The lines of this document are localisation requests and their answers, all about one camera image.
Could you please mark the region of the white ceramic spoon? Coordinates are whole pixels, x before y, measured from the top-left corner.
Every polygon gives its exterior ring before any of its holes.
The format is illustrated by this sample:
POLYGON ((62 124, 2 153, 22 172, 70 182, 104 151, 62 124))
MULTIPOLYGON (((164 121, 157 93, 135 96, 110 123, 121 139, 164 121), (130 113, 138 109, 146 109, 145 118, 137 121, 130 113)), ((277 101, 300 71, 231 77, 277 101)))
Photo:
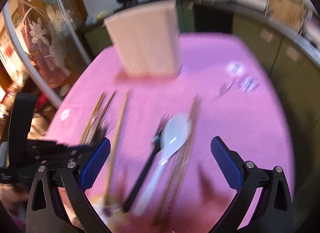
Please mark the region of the white ceramic spoon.
POLYGON ((165 125, 161 134, 161 155, 156 170, 144 189, 133 210, 134 216, 141 216, 152 200, 165 165, 169 159, 187 142, 191 132, 191 119, 184 113, 174 115, 165 125))

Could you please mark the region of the black-handled fork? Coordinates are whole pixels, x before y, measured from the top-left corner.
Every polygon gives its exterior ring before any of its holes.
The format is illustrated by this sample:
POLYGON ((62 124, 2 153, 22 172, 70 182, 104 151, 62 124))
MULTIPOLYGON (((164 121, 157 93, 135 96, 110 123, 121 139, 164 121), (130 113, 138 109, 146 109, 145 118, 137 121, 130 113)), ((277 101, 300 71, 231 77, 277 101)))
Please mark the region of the black-handled fork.
POLYGON ((126 201, 123 204, 123 212, 124 213, 128 213, 129 210, 131 209, 132 204, 135 201, 135 198, 137 197, 140 188, 142 187, 144 180, 146 178, 146 176, 148 175, 148 172, 151 168, 151 165, 157 155, 157 153, 161 150, 161 134, 163 131, 163 128, 165 127, 165 125, 167 124, 168 120, 170 119, 169 115, 165 115, 161 118, 155 136, 153 137, 151 143, 153 145, 153 150, 150 154, 150 156, 148 157, 148 160, 146 161, 141 173, 139 174, 138 179, 135 182, 134 187, 132 188, 129 196, 127 197, 126 201))

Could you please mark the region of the pink floral tablecloth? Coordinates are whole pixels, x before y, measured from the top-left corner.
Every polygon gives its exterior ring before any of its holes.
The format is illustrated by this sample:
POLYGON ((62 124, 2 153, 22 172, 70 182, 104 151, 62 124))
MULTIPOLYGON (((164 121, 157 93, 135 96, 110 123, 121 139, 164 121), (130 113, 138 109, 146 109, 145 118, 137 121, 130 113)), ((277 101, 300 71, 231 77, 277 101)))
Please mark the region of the pink floral tablecloth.
POLYGON ((231 35, 179 38, 175 78, 131 78, 103 50, 47 138, 105 125, 111 152, 87 191, 112 232, 292 232, 291 139, 258 61, 231 35))

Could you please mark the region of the glass sliding door floral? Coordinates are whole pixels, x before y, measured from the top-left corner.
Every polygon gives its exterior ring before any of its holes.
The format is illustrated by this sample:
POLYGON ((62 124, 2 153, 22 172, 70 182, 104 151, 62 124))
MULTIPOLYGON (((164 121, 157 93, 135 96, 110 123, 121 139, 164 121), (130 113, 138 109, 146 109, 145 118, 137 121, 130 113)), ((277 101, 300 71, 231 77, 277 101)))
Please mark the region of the glass sliding door floral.
POLYGON ((80 37, 83 0, 4 0, 1 61, 20 82, 27 74, 56 108, 91 58, 80 37))

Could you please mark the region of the white plastic utensil holder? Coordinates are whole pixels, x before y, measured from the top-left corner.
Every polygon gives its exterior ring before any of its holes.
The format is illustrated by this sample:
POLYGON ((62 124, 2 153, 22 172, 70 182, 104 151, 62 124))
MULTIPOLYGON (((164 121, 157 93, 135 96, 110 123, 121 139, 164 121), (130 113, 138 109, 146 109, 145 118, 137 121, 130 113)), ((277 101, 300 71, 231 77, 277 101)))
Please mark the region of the white plastic utensil holder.
POLYGON ((176 77, 180 72, 176 0, 146 3, 104 20, 129 77, 176 77))

